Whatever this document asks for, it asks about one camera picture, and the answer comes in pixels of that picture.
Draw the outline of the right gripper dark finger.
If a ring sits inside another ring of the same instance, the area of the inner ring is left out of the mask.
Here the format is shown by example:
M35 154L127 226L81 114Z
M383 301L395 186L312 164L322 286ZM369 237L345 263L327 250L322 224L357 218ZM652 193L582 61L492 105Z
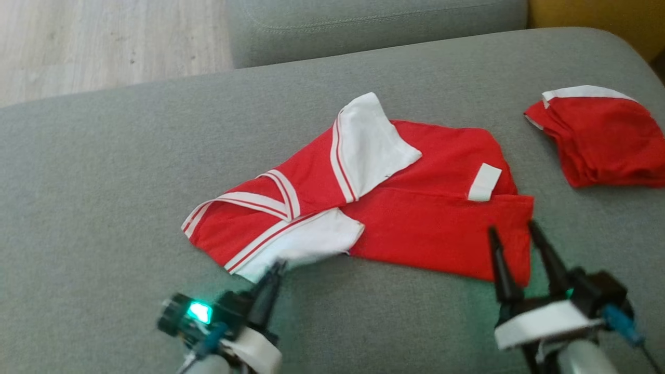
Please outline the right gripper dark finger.
M535 244L535 248L538 249L546 271L548 285L548 295L539 296L534 298L528 298L528 302L551 302L551 301L560 301L568 300L569 295L568 291L570 290L570 283L568 281L568 270L564 265L564 262L561 260L558 253L551 245L550 241L546 238L546 235L542 232L542 229L534 220L530 220L528 223L530 236Z
M494 288L499 303L513 305L524 300L524 290L514 279L504 256L504 246L496 227L488 229L490 259L494 277Z

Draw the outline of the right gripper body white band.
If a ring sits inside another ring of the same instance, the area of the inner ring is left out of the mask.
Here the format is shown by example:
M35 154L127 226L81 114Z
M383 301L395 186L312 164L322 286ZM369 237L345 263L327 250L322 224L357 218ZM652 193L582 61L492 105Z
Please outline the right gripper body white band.
M597 343L604 325L572 301L556 301L500 324L494 338L501 351L522 350L532 374L606 374L606 354Z

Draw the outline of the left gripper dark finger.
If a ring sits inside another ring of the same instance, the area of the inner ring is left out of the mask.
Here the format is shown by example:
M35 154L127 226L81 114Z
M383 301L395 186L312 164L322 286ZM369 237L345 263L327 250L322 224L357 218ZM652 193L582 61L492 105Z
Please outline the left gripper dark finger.
M263 277L259 279L252 288L251 295L254 298L254 303L252 304L252 308L247 317L247 324L249 327L258 332L260 332L260 292L263 287L262 279Z
M276 260L267 270L262 279L263 287L260 292L260 332L268 333L269 322L275 308L278 295L280 295L283 276L287 267L287 260Z

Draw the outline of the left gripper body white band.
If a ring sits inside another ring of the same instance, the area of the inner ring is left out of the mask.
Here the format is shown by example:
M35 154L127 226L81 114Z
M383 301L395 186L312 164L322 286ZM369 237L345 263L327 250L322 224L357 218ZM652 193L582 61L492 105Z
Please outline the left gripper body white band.
M249 291L226 291L219 298L217 306L227 330L219 339L218 351L246 374L280 374L283 355L277 347L278 336L271 331L260 333L247 324L253 303Z

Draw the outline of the red jersey shirt white sleeves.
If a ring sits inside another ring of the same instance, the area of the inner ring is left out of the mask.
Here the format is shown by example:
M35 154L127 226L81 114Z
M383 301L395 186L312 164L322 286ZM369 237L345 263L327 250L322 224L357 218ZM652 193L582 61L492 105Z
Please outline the red jersey shirt white sleeves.
M181 230L250 282L278 260L340 254L491 281L494 226L525 286L533 213L491 132L390 120L369 92L284 163L202 202Z

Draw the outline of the red shorts white trim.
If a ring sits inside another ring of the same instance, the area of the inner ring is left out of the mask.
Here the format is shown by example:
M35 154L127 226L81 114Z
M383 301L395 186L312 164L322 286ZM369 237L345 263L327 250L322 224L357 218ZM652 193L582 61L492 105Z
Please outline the red shorts white trim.
M542 93L524 116L555 142L563 175L575 189L665 189L665 134L631 97L593 85L558 88Z

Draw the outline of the large grey sofa seat cushion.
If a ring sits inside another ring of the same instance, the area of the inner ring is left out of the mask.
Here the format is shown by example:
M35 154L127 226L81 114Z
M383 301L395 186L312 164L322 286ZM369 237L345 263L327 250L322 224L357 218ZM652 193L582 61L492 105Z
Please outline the large grey sofa seat cushion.
M572 189L523 111L595 85L665 130L665 86L622 39L588 28L432 41L62 96L0 109L0 374L174 374L156 329L174 292L242 289L180 227L202 201L273 168L355 97L390 118L479 126L568 266L629 289L665 371L665 190Z

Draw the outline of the wide yellow sofa back cushion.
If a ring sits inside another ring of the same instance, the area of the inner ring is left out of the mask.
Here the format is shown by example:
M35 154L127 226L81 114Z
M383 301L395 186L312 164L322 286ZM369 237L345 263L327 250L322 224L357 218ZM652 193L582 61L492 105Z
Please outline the wide yellow sofa back cushion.
M530 28L595 28L648 62L665 50L665 0L528 0Z

